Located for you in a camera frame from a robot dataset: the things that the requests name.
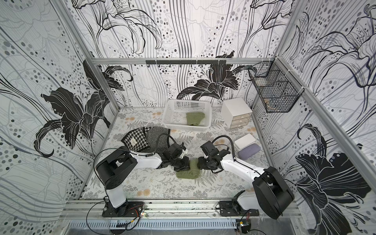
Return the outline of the green knitted scarf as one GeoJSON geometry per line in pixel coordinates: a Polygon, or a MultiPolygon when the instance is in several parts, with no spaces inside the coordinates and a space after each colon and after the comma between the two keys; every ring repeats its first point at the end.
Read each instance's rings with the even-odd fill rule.
{"type": "Polygon", "coordinates": [[[203,112],[188,112],[186,113],[187,125],[188,126],[199,126],[201,121],[205,118],[205,113],[203,112]]]}
{"type": "Polygon", "coordinates": [[[198,168],[198,159],[192,158],[189,161],[189,170],[176,172],[176,176],[179,179],[197,179],[201,175],[201,170],[198,168]]]}

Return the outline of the black white patterned scarf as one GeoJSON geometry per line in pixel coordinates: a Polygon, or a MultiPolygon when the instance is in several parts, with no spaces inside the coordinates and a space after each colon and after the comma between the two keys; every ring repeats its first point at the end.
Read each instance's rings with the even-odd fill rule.
{"type": "Polygon", "coordinates": [[[146,126],[129,131],[121,142],[133,152],[164,152],[169,147],[170,129],[159,126],[146,126]]]}

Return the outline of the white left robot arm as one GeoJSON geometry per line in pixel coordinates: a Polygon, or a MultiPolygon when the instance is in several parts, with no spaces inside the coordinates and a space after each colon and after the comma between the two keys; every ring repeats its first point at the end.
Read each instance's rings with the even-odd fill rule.
{"type": "Polygon", "coordinates": [[[139,153],[122,146],[95,166],[95,173],[104,185],[111,206],[115,209],[126,204],[122,183],[135,169],[159,169],[169,165],[178,171],[190,169],[188,153],[184,144],[172,144],[163,152],[139,153]]]}

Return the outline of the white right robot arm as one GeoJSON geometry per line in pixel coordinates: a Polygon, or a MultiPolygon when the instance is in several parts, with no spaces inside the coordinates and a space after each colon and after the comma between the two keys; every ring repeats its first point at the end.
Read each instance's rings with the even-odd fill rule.
{"type": "Polygon", "coordinates": [[[256,210],[272,219],[278,219],[295,200],[292,190],[277,169],[251,165],[235,156],[235,152],[218,150],[213,142],[201,146],[204,157],[198,159],[198,168],[217,174],[230,172],[252,185],[253,191],[240,191],[230,201],[220,202],[222,216],[254,214],[256,210]]]}

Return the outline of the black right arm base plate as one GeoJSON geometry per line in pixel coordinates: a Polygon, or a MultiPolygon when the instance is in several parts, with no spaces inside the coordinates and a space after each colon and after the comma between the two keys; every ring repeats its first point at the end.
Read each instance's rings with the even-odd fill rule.
{"type": "Polygon", "coordinates": [[[223,217],[231,216],[259,216],[257,209],[243,209],[238,202],[222,200],[218,203],[220,215],[223,217]]]}

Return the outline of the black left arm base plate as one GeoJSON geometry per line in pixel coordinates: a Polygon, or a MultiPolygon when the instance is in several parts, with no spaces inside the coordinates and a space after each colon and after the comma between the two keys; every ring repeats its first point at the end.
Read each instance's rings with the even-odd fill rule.
{"type": "Polygon", "coordinates": [[[144,202],[131,201],[125,202],[118,208],[114,208],[110,201],[107,201],[103,209],[102,216],[107,217],[139,217],[142,213],[144,202]]]}

